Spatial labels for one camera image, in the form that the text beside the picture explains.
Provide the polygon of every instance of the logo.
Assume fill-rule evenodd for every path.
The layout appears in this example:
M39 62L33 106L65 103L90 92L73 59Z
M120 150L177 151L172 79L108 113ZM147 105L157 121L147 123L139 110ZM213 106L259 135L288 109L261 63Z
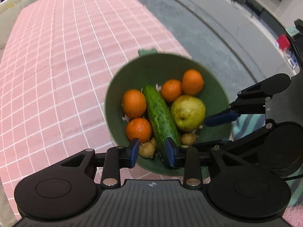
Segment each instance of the logo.
M149 186L151 186L152 188L155 187L157 184L155 182L151 182L148 184Z

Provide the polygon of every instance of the orange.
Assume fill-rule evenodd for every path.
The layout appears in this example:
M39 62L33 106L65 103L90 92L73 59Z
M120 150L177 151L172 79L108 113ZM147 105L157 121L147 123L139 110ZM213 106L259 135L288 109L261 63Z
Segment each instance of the orange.
M126 136L128 140L138 138L140 143L147 142L152 137L152 128L145 118L136 118L131 120L126 126Z
M203 86L203 77L197 70L190 69L184 73L182 78L182 88L184 93L188 95L195 95L201 91Z
M129 89L122 97L122 111L131 118L141 117L146 110L145 96L137 89Z
M167 80L161 88L161 95L169 103L174 102L182 93L182 83L176 79Z

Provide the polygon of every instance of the pink tablecloth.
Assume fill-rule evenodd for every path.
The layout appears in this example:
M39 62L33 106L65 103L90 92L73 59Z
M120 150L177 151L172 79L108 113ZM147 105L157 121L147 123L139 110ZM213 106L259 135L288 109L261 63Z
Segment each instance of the pink tablecloth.
M17 218L22 178L85 148L114 146L105 91L139 48L152 47L188 55L137 0L39 0L22 10L0 64L0 176ZM121 177L166 178L139 166Z

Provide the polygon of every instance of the small potato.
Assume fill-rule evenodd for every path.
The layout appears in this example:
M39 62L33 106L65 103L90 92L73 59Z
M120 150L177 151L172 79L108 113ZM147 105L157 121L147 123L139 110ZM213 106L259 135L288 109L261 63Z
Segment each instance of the small potato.
M155 147L151 142L145 142L140 145L139 148L139 155L141 155L143 158L150 158L155 153Z
M156 139L154 137L151 139L151 143L154 145L155 148L158 148Z
M183 145L191 146L195 143L196 138L197 138L196 134L186 133L181 137L181 142Z

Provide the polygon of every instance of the green cucumber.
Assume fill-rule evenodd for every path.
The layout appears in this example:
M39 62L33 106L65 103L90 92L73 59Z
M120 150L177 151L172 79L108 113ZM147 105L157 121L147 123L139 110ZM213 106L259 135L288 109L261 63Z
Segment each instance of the green cucumber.
M168 137L171 137L177 146L182 145L177 127L163 97L155 87L148 85L143 88L142 93L146 99L148 119L162 159L169 165L164 150L164 142Z

